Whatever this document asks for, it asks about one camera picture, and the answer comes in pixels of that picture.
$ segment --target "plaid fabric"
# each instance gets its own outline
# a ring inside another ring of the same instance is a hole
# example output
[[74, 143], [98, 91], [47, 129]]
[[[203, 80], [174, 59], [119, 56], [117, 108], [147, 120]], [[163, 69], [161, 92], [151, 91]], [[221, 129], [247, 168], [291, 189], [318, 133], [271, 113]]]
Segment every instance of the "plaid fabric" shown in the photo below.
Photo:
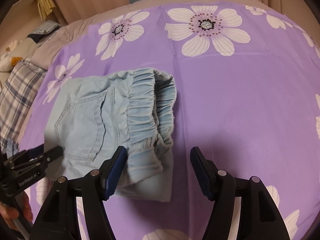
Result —
[[46, 70], [21, 60], [0, 92], [0, 145], [6, 152], [8, 140], [16, 141], [24, 119], [38, 93]]
[[56, 28], [60, 28], [61, 25], [52, 20], [48, 20], [45, 23], [41, 24], [38, 28], [32, 31], [30, 34], [49, 34]]

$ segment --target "light blue jeans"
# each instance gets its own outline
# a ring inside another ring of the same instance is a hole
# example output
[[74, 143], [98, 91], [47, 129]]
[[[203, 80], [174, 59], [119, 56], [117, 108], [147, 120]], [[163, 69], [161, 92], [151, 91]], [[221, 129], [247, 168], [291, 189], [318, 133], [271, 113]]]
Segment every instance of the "light blue jeans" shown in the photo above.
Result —
[[82, 177], [123, 145], [128, 161], [117, 193], [169, 201], [176, 95], [174, 78], [152, 68], [71, 79], [61, 88], [45, 128], [44, 150], [64, 149], [47, 176]]

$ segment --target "human hand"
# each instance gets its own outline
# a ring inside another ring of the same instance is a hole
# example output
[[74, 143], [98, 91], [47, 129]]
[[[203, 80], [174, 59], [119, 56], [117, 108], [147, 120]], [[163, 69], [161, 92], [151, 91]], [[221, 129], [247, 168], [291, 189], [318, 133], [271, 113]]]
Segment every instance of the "human hand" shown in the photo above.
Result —
[[[23, 216], [30, 222], [32, 222], [33, 215], [31, 212], [31, 207], [29, 204], [29, 198], [28, 195], [23, 192], [22, 196], [24, 207], [22, 209]], [[12, 207], [6, 207], [0, 203], [0, 214], [4, 218], [5, 222], [8, 224], [9, 228], [14, 229], [18, 231], [17, 227], [12, 222], [12, 219], [17, 219], [19, 217], [19, 213], [15, 208]]]

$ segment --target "back pocket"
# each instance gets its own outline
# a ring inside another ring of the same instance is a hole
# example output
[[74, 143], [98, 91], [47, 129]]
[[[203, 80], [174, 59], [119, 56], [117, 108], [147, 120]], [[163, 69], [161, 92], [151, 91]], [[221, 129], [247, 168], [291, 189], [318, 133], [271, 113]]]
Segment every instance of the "back pocket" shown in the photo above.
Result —
[[103, 92], [71, 103], [59, 117], [54, 128], [65, 158], [93, 162], [105, 134], [101, 117], [105, 97], [106, 92]]

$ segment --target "floral bedsheet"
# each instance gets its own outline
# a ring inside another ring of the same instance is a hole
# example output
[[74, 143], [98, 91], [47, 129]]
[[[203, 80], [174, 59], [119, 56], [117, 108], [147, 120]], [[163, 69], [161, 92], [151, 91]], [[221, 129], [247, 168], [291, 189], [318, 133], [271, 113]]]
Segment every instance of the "floral bedsheet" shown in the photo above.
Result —
[[[233, 176], [260, 177], [291, 239], [300, 239], [320, 209], [320, 51], [274, 11], [224, 1], [170, 4], [90, 26], [50, 67], [20, 149], [44, 142], [55, 98], [69, 79], [143, 67], [167, 71], [177, 84], [172, 198], [113, 196], [105, 207], [116, 238], [202, 238], [213, 203], [189, 161], [190, 149], [199, 146]], [[35, 215], [47, 188], [44, 179], [27, 190]], [[86, 240], [81, 199], [78, 209]], [[236, 200], [237, 216], [239, 209]]]

